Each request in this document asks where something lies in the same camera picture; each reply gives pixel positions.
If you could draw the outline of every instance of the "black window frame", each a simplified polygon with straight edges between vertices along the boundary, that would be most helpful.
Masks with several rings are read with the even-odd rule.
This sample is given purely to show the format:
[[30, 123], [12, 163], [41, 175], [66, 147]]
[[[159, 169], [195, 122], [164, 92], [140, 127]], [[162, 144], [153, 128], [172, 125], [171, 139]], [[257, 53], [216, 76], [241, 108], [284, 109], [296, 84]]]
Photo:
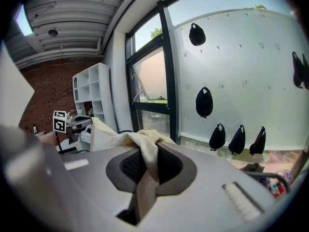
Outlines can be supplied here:
[[[126, 34], [126, 78], [127, 89], [130, 103], [131, 119], [134, 131], [143, 129], [141, 110], [156, 112], [169, 115], [170, 138], [180, 144], [181, 132], [181, 96], [179, 88], [179, 64], [176, 41], [173, 33], [173, 25], [169, 16], [168, 6], [179, 0], [158, 1], [146, 16], [144, 16], [133, 29]], [[135, 50], [135, 33], [151, 18], [159, 14], [162, 34], [158, 35], [138, 51]], [[138, 80], [136, 75], [131, 76], [131, 66], [139, 59], [143, 58], [152, 51], [163, 47], [165, 73], [167, 83], [168, 103], [148, 103], [136, 102], [132, 99], [132, 94], [137, 92]]]
[[[147, 44], [145, 44], [137, 52], [135, 51], [135, 33], [140, 29], [147, 21], [153, 18], [159, 13], [162, 27], [162, 34], [158, 35]], [[174, 80], [174, 61], [170, 55], [172, 52], [170, 44], [170, 33], [172, 32], [171, 19], [167, 7], [162, 1], [159, 1], [157, 6], [152, 9], [144, 18], [141, 20], [130, 33], [126, 34], [126, 78], [128, 87], [128, 97], [130, 103], [130, 112], [132, 118], [132, 125], [134, 131], [143, 129], [141, 111], [149, 111], [160, 114], [169, 115], [170, 121], [170, 137], [176, 143], [180, 142], [179, 131], [176, 125], [179, 124], [179, 113], [176, 111], [176, 106], [179, 102], [176, 101], [176, 86]], [[138, 80], [136, 75], [132, 75], [132, 65], [150, 54], [151, 52], [163, 48], [166, 82], [167, 82], [167, 94], [168, 103], [150, 103], [150, 102], [138, 102], [134, 101], [134, 95], [138, 92]]]

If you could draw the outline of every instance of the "white shelf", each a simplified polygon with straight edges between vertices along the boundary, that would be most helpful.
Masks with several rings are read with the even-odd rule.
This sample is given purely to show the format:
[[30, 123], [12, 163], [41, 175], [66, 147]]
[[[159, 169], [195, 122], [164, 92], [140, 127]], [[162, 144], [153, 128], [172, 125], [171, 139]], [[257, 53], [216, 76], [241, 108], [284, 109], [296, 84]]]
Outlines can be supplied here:
[[79, 83], [79, 87], [83, 87], [89, 84], [89, 71], [88, 70], [85, 70], [80, 73], [78, 83]]
[[74, 88], [77, 88], [78, 87], [78, 75], [74, 76], [73, 77], [73, 87]]
[[93, 108], [93, 112], [95, 114], [103, 114], [103, 108], [102, 108], [101, 100], [99, 100], [99, 101], [92, 101], [92, 108]]
[[91, 99], [92, 100], [96, 100], [96, 99], [100, 99], [100, 86], [99, 83], [92, 83], [90, 84], [90, 93], [91, 93]]
[[74, 89], [74, 99], [75, 99], [76, 102], [79, 100], [77, 89]]
[[105, 123], [105, 118], [104, 118], [104, 114], [95, 114], [96, 118], [99, 118], [100, 121], [102, 121], [103, 123]]
[[116, 131], [109, 70], [110, 68], [103, 63], [97, 63], [83, 70], [72, 77], [72, 90], [76, 110], [81, 107], [85, 115], [84, 102], [91, 101], [95, 117]]
[[98, 82], [98, 65], [95, 65], [89, 69], [90, 83]]
[[90, 89], [89, 85], [83, 86], [79, 89], [79, 100], [82, 102], [88, 102], [90, 101]]
[[80, 86], [79, 88], [83, 88], [83, 87], [86, 87], [86, 86], [89, 86], [89, 84], [85, 84], [83, 86]]

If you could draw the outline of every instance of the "window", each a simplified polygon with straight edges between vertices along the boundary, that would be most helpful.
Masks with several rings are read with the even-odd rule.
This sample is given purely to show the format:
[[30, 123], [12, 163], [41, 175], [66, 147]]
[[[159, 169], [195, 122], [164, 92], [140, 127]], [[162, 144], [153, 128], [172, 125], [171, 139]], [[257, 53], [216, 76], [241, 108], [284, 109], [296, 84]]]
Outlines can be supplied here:
[[162, 33], [160, 16], [159, 14], [156, 14], [135, 33], [135, 51], [141, 49], [160, 33]]
[[173, 25], [177, 26], [200, 15], [224, 10], [250, 9], [256, 5], [263, 5], [268, 10], [282, 14], [291, 14], [291, 9], [284, 0], [179, 0], [169, 6], [169, 14]]
[[143, 129], [157, 130], [157, 132], [169, 137], [169, 115], [141, 111]]
[[133, 64], [132, 67], [139, 80], [141, 99], [167, 99], [165, 64], [162, 47], [145, 56], [140, 61]]

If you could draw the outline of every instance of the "open window pane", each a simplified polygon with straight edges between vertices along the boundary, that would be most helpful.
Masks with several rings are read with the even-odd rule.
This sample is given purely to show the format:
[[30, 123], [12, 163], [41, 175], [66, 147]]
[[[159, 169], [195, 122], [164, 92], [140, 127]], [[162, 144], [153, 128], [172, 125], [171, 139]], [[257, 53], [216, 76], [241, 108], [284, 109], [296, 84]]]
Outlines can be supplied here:
[[168, 101], [167, 100], [149, 100], [147, 99], [145, 92], [142, 88], [142, 86], [140, 85], [140, 82], [137, 81], [137, 88], [135, 90], [135, 94], [132, 96], [132, 99], [134, 102], [148, 102], [148, 103], [163, 103], [163, 104], [167, 104]]
[[162, 27], [160, 16], [159, 14], [156, 14], [135, 33], [135, 51], [141, 49], [145, 44], [161, 33]]
[[158, 131], [158, 133], [169, 137], [169, 115], [142, 110], [141, 116], [143, 122], [143, 129], [155, 129]]
[[167, 100], [166, 76], [163, 48], [133, 64], [140, 88], [147, 100]]

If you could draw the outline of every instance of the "black bag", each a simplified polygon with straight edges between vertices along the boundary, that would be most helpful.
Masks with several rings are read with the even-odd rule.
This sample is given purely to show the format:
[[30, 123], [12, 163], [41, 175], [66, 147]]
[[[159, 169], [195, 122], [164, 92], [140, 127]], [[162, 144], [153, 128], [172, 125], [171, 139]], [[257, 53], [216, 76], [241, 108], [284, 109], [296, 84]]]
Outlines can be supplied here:
[[211, 150], [216, 151], [218, 148], [221, 148], [225, 144], [225, 129], [223, 124], [217, 125], [216, 129], [214, 129], [211, 139], [209, 140], [209, 146]]
[[303, 88], [300, 85], [305, 80], [305, 67], [295, 52], [292, 52], [292, 57], [293, 57], [293, 68], [294, 68], [294, 75], [293, 75], [294, 85], [297, 88]]
[[232, 141], [228, 145], [228, 149], [232, 152], [232, 155], [240, 154], [245, 148], [246, 133], [243, 125], [239, 127], [235, 133]]
[[202, 45], [206, 41], [206, 36], [203, 29], [195, 23], [191, 24], [190, 32], [189, 32], [189, 39], [192, 45], [198, 46]]
[[200, 92], [197, 94], [197, 99], [195, 102], [197, 106], [197, 113], [201, 117], [206, 118], [212, 113], [212, 109], [213, 109], [212, 96], [208, 88], [203, 87], [200, 90]]
[[302, 54], [302, 57], [303, 57], [304, 74], [305, 74], [304, 86], [306, 89], [309, 90], [309, 65], [307, 63], [307, 60], [305, 59], [304, 54]]
[[266, 131], [264, 126], [262, 126], [259, 134], [255, 142], [250, 146], [250, 154], [262, 154], [265, 148], [265, 141], [266, 141]]

